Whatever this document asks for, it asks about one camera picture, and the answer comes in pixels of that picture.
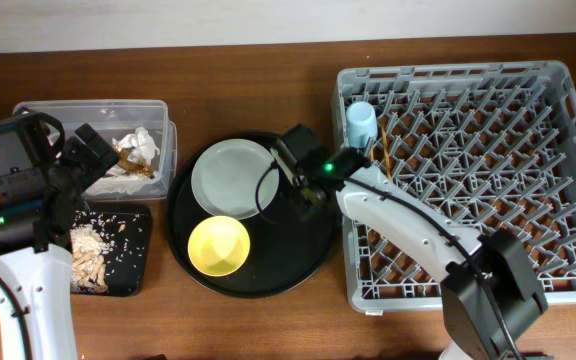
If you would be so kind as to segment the brown gold coffee sachet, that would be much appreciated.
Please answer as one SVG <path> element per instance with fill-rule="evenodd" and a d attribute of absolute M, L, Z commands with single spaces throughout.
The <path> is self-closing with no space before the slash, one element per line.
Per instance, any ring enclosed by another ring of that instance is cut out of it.
<path fill-rule="evenodd" d="M 114 146 L 113 149 L 119 155 L 117 166 L 128 175 L 139 175 L 148 179 L 155 177 L 155 171 L 147 160 L 136 148 L 122 148 Z"/>

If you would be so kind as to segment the white paper napkin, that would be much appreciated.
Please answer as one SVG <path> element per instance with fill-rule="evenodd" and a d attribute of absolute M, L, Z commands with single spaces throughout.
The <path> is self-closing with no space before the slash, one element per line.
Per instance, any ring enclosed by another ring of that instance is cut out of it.
<path fill-rule="evenodd" d="M 138 127 L 133 133 L 125 135 L 120 140 L 113 138 L 112 147 L 114 146 L 136 148 L 150 161 L 150 166 L 155 171 L 155 177 L 148 179 L 139 175 L 128 175 L 116 164 L 86 191 L 87 195 L 100 196 L 113 193 L 134 195 L 159 175 L 158 170 L 153 165 L 153 160 L 161 155 L 161 150 L 146 128 Z"/>

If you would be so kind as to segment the light blue plastic cup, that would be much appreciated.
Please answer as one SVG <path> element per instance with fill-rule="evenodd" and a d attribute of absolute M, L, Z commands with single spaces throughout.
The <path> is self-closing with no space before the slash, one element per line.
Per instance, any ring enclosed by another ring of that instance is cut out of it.
<path fill-rule="evenodd" d="M 348 145 L 364 148 L 370 139 L 377 137 L 377 118 L 373 106 L 365 101 L 351 104 L 346 110 Z"/>

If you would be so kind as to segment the light grey round plate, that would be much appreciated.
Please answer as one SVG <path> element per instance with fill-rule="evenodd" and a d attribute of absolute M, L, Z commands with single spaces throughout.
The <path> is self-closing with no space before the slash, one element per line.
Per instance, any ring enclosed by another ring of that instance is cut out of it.
<path fill-rule="evenodd" d="M 257 184 L 273 160 L 264 146 L 251 140 L 228 139 L 210 146 L 192 170 L 195 200 L 214 216 L 242 220 L 257 215 Z"/>

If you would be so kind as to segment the yellow plastic bowl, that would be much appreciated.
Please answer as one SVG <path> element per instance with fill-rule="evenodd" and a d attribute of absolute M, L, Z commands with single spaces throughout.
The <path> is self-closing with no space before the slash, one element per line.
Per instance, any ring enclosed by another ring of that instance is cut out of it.
<path fill-rule="evenodd" d="M 246 262 L 250 249 L 248 231 L 241 222 L 228 216 L 201 221 L 191 232 L 187 244 L 193 267 L 211 277 L 236 272 Z"/>

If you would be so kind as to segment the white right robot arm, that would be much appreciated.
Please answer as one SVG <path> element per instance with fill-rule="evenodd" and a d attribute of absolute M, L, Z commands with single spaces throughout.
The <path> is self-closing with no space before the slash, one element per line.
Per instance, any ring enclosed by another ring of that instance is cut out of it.
<path fill-rule="evenodd" d="M 339 210 L 376 231 L 439 283 L 452 339 L 442 358 L 521 358 L 516 342 L 548 302 L 517 236 L 456 224 L 352 149 L 271 153 L 307 204 Z"/>

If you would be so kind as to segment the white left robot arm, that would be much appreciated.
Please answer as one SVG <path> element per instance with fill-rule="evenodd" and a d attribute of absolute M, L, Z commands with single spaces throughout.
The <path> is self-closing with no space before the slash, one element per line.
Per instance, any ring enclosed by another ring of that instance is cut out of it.
<path fill-rule="evenodd" d="M 90 125 L 44 114 L 0 123 L 0 331 L 6 359 L 74 359 L 70 229 L 83 193 L 119 156 Z"/>

